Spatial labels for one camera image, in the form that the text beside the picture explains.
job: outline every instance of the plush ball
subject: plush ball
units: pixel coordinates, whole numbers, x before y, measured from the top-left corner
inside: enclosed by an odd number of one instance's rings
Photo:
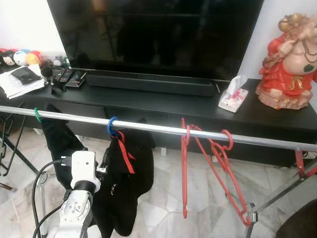
[[[10,49],[10,50],[7,50],[6,52],[4,52],[3,61],[7,65],[10,65],[10,66],[15,65],[15,62],[14,62],[14,59],[13,59],[13,56],[14,56],[15,52],[17,52],[16,49]]]
[[[27,65],[26,55],[29,53],[29,50],[20,50],[15,52],[13,59],[18,66]]]
[[[26,62],[27,64],[31,65],[31,64],[36,64],[38,63],[39,65],[42,64],[43,61],[43,57],[41,55],[41,52],[39,51],[30,51],[27,55],[26,55]]]
[[[3,66],[5,62],[3,61],[4,52],[6,52],[6,49],[0,48],[0,66]]]
[[[56,56],[55,59],[53,60],[53,65],[54,66],[62,66],[64,64],[64,60],[62,56]]]

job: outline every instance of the statue hand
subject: statue hand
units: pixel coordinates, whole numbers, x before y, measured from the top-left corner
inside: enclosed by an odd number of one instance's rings
[[[278,51],[284,55],[288,55],[289,53],[291,53],[293,47],[294,47],[294,43],[296,41],[295,40],[291,40],[291,41],[286,41],[284,42],[279,48]]]

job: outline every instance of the tissue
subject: tissue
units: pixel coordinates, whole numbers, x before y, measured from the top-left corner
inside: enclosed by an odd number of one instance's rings
[[[241,87],[248,81],[245,75],[234,77],[226,91],[223,92],[218,106],[235,113],[246,99],[249,91]]]

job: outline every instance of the white wall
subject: white wall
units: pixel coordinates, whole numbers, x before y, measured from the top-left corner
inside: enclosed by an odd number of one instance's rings
[[[277,27],[278,21],[295,12],[306,13],[308,16],[317,13],[317,0],[264,0],[238,74],[261,78],[258,72],[267,56],[267,45],[281,35]],[[311,104],[317,112],[317,84],[312,84],[314,96]]]
[[[65,54],[46,0],[0,0],[0,48]]]
[[[295,12],[317,13],[317,0],[264,0],[239,74],[261,78],[258,71],[267,45],[281,34],[278,21]],[[0,22],[0,48],[65,54],[46,0],[0,0]],[[317,84],[313,87],[311,104],[317,111]]]

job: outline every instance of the black cable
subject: black cable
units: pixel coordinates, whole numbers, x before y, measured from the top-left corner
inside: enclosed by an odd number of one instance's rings
[[[36,189],[36,184],[39,180],[39,177],[41,176],[42,172],[44,171],[44,169],[46,169],[48,166],[52,165],[52,164],[58,164],[58,163],[62,163],[62,159],[60,160],[55,160],[55,161],[52,161],[52,162],[49,162],[48,164],[44,165],[40,171],[38,172],[38,174],[36,175],[36,178],[33,182],[33,187],[32,187],[32,209],[33,209],[33,215],[34,215],[34,221],[35,221],[35,226],[38,227],[39,226],[39,218],[38,218],[38,214],[37,214],[37,211],[36,211],[36,205],[35,205],[35,189]],[[37,231],[38,233],[38,238],[41,238],[41,232],[40,230],[38,229]]]
[[[61,208],[63,204],[60,204],[58,207],[56,207],[54,210],[51,212],[47,213],[39,222],[39,225],[36,226],[34,232],[33,232],[33,238],[36,238],[36,233],[39,231],[41,224],[49,217],[51,216],[54,212],[56,212],[59,208]]]

